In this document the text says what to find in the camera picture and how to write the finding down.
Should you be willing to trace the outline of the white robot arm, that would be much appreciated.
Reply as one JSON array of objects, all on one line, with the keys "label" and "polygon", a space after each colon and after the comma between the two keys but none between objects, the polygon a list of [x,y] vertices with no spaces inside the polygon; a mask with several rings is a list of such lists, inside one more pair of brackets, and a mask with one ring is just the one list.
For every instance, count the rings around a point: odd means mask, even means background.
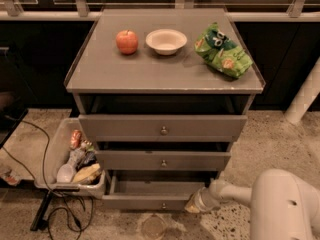
[{"label": "white robot arm", "polygon": [[268,169],[252,187],[214,180],[191,195],[185,210],[209,212],[224,201],[250,208],[250,240],[313,240],[320,234],[320,190],[288,171]]}]

